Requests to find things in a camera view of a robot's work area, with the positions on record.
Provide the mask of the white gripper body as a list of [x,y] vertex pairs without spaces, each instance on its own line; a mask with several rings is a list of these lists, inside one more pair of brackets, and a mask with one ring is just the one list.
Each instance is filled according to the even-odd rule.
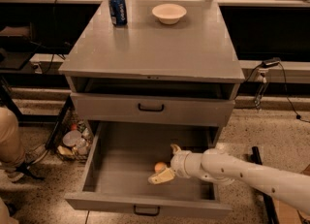
[[202,179],[205,176],[205,170],[202,167],[202,154],[189,150],[177,151],[170,160],[170,168],[176,176],[181,178]]

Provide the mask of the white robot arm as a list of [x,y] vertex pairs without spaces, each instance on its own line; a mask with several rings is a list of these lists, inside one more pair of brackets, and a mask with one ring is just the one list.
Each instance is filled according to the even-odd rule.
[[247,185],[287,205],[310,214],[310,176],[278,170],[238,159],[217,148],[203,153],[182,150],[171,144],[173,157],[170,166],[148,178],[151,184],[160,184],[175,177],[191,178],[230,184],[240,180]]

